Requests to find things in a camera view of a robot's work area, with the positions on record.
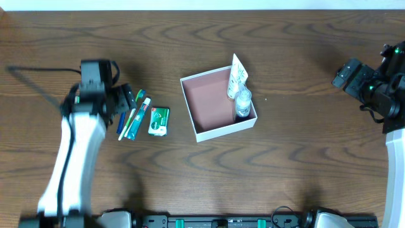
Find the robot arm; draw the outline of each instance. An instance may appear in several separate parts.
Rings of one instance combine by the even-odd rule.
[[[377,70],[350,59],[332,84],[356,98],[387,135],[389,172],[383,228],[405,227],[405,41],[384,45],[384,59]],[[374,112],[383,116],[377,120]]]
[[[113,78],[111,65],[117,67]],[[136,108],[128,84],[113,87],[119,69],[113,61],[85,60],[82,82],[61,105],[62,138],[49,184],[38,203],[43,217],[91,216],[90,198],[97,155],[114,115]]]
[[[71,140],[71,128],[74,141],[68,158]],[[62,119],[62,139],[58,157],[51,180],[38,203],[38,213],[46,217],[58,215],[58,188],[63,186],[61,214],[67,216],[69,211],[91,215],[91,185],[96,166],[99,147],[106,135],[106,125],[100,115],[89,113],[72,113],[70,119]],[[69,159],[65,178],[61,174],[66,160]]]

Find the open cardboard box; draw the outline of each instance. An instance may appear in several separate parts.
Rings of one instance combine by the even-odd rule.
[[[253,127],[258,119],[253,103],[249,118],[235,123],[235,103],[227,96],[231,66],[180,79],[197,143]]]

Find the green box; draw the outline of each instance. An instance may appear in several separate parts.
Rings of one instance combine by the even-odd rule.
[[[167,122],[169,121],[168,108],[152,108],[151,123],[149,124],[148,133],[152,136],[166,136]]]

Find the wood grain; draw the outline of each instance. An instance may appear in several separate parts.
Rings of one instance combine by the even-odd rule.
[[[80,80],[72,73],[14,78],[5,66],[78,68],[86,58],[116,60],[121,83],[171,108],[167,137],[149,136],[143,124],[136,141],[118,142],[116,126],[109,128],[94,213],[128,206],[270,214],[280,205],[319,205],[374,213],[381,223],[382,126],[331,81],[352,56],[377,67],[382,45],[405,36],[404,22],[402,11],[7,13],[0,21],[0,227],[35,213],[60,142],[53,103]],[[197,144],[179,79],[227,66],[233,53],[249,72],[258,121]]]

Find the toothbrush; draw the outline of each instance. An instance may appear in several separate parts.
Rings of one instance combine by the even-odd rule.
[[[135,114],[135,108],[133,108],[133,109],[131,110],[131,114],[129,114],[127,123],[125,124],[124,128],[123,128],[122,131],[121,131],[120,136],[118,137],[118,140],[119,140],[119,141],[121,141],[122,137],[124,137],[124,134],[125,134],[125,132],[127,131],[127,128],[128,128],[128,126],[129,126],[129,123],[131,122],[131,119],[132,119],[132,117],[133,117],[134,114]]]
[[[122,128],[124,127],[124,121],[125,121],[125,112],[121,113],[120,122],[118,123],[118,128],[116,129],[117,134],[121,134]]]

